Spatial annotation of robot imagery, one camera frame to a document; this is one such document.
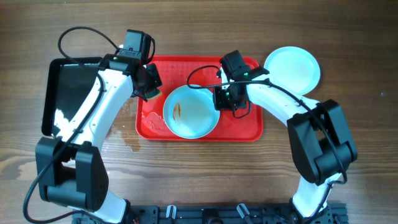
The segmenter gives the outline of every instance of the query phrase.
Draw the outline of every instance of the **white plate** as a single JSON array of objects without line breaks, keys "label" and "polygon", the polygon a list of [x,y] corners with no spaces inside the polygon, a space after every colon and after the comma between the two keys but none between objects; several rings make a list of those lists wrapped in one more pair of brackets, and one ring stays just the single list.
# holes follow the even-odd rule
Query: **white plate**
[{"label": "white plate", "polygon": [[281,47],[274,50],[267,57],[264,68],[280,84],[301,95],[313,90],[321,77],[315,57],[299,47]]},{"label": "white plate", "polygon": [[178,87],[167,97],[163,106],[163,117],[171,132],[181,138],[196,139],[214,129],[220,112],[215,110],[210,90],[196,90],[185,85]]}]

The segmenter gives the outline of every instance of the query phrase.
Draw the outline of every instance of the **brown tabletop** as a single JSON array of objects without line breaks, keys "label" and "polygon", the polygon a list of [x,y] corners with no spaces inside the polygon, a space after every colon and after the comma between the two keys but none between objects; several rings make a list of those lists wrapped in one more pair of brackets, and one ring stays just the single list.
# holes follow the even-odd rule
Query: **brown tabletop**
[{"label": "brown tabletop", "polygon": [[[54,2],[0,5],[0,223],[26,222],[22,203],[36,176],[49,63],[61,57],[59,35],[73,26],[99,29],[117,44],[127,29],[143,30],[155,38],[156,54],[165,55],[238,49],[263,64],[279,47],[307,49],[322,68],[307,97],[337,101],[358,148],[348,183],[336,186],[330,200],[347,203],[350,223],[398,222],[397,2]],[[100,36],[80,30],[65,37],[63,48],[76,57],[113,52]],[[268,112],[253,143],[159,142],[137,135],[136,103],[121,108],[102,152],[109,188],[132,204],[261,204],[288,202],[295,193],[300,175],[287,129]],[[42,202],[37,191],[29,208],[41,219],[70,210]]]}]

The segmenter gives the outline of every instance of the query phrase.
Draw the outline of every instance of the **red tray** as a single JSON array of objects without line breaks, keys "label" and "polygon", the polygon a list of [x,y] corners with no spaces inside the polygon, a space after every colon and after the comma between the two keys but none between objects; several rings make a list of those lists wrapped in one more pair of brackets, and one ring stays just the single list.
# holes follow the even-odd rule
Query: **red tray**
[{"label": "red tray", "polygon": [[[204,65],[220,66],[221,57],[215,56],[170,56],[156,55],[152,62],[156,63],[163,85],[159,87],[162,96],[145,103],[138,100],[136,129],[140,136],[148,140],[161,141],[208,141],[208,142],[253,142],[260,138],[263,131],[262,108],[253,105],[247,116],[237,119],[232,111],[222,111],[217,126],[211,133],[200,139],[183,139],[176,136],[166,126],[163,119],[163,104],[167,96],[176,88],[187,84],[188,75],[196,68]],[[244,61],[250,67],[258,67],[258,63],[249,57]],[[190,82],[198,85],[220,83],[214,68],[206,68],[196,72]],[[237,110],[236,116],[247,111]]]}]

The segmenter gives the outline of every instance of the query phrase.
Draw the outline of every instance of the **wooden table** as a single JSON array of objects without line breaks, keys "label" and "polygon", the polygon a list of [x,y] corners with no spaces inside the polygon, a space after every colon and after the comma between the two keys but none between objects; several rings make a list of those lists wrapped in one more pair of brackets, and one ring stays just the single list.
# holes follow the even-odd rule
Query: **wooden table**
[{"label": "wooden table", "polygon": [[[350,223],[398,222],[398,5],[390,1],[5,0],[0,5],[0,223],[25,223],[22,202],[36,175],[48,67],[59,35],[90,26],[117,44],[127,29],[156,39],[156,54],[224,55],[239,49],[260,64],[294,45],[322,67],[309,98],[343,108],[358,148],[349,181],[330,200],[347,203]],[[63,41],[73,56],[113,52],[101,37],[76,31]],[[134,205],[288,202],[299,173],[286,127],[264,112],[253,143],[156,142],[135,130],[136,100],[120,110],[104,144],[110,189]],[[35,218],[66,211],[39,200]]]}]

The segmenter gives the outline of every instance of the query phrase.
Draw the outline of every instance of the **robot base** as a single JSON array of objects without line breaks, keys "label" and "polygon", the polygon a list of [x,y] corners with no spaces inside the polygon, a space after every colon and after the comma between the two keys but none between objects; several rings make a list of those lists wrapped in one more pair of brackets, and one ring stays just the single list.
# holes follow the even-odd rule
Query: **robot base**
[{"label": "robot base", "polygon": [[[289,203],[275,203],[264,206],[247,206],[250,220],[253,224],[285,224],[298,223],[297,216],[293,215]],[[245,220],[239,216],[236,207],[178,207],[175,219],[166,218],[167,207],[158,206],[131,206],[136,223],[132,224],[209,224],[212,218],[219,218],[224,224],[243,224]],[[75,214],[73,224],[102,224],[87,216]],[[320,212],[319,217],[312,224],[348,224],[346,204],[328,204]]]}]

